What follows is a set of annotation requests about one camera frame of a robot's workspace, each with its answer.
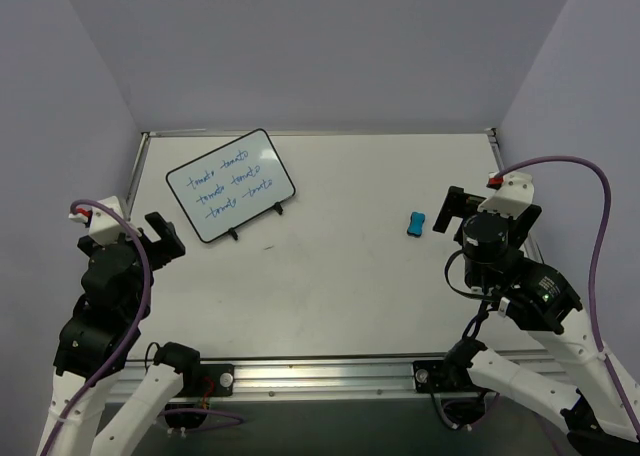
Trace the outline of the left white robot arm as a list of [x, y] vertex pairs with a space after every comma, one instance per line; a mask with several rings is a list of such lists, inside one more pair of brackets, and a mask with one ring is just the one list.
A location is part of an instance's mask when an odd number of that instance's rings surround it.
[[39, 443], [41, 455], [130, 455], [175, 396], [202, 381], [200, 354], [169, 342], [161, 346], [141, 383], [105, 426], [106, 401], [150, 314], [153, 273], [185, 255], [172, 223], [146, 215], [158, 238], [150, 240], [116, 210], [80, 200], [71, 219], [88, 234], [78, 241], [88, 258], [83, 292], [59, 335], [53, 392]]

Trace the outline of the aluminium front rail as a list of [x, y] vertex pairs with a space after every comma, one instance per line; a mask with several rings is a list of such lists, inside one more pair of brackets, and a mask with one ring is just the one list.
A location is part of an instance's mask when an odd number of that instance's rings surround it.
[[198, 402], [210, 389], [210, 401], [263, 402], [311, 400], [417, 399], [413, 363], [419, 358], [356, 358], [229, 361], [231, 374], [204, 382], [177, 402]]

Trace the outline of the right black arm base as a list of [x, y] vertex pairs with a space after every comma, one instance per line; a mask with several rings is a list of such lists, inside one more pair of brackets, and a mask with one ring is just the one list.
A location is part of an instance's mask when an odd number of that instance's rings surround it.
[[449, 431], [472, 431], [496, 405], [499, 394], [480, 388], [443, 360], [412, 362], [415, 392], [429, 397], [436, 417]]

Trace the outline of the blue whiteboard eraser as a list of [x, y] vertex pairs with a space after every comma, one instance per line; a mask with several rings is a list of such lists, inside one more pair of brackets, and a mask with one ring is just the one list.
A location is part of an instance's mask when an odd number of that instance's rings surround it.
[[425, 221], [426, 215], [424, 213], [413, 211], [410, 214], [406, 234], [414, 238], [420, 238], [423, 235]]

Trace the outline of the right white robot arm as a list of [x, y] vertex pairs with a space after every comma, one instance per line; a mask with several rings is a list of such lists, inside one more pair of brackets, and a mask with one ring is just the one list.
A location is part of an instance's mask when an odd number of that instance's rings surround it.
[[510, 201], [503, 213], [483, 198], [452, 186], [434, 223], [444, 233], [461, 223], [454, 240], [463, 257], [462, 296], [490, 313], [512, 320], [543, 346], [569, 381], [560, 383], [499, 355], [464, 333], [447, 352], [442, 375], [455, 388], [496, 392], [561, 430], [581, 455], [639, 452], [639, 386], [596, 342], [580, 297], [553, 267], [524, 255], [521, 247], [542, 209], [529, 199]]

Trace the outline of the small black-framed whiteboard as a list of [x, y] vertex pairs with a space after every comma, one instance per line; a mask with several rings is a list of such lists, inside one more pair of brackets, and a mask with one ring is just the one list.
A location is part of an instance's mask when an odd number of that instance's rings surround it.
[[198, 239], [205, 243], [282, 205], [296, 187], [269, 134], [256, 129], [171, 171], [165, 180]]

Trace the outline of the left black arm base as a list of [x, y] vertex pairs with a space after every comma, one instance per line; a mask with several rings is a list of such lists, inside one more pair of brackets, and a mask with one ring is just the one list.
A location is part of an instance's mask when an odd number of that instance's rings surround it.
[[183, 434], [239, 425], [238, 417], [214, 410], [216, 399], [233, 395], [235, 367], [230, 363], [201, 363], [184, 387], [167, 403], [161, 418], [171, 430]]

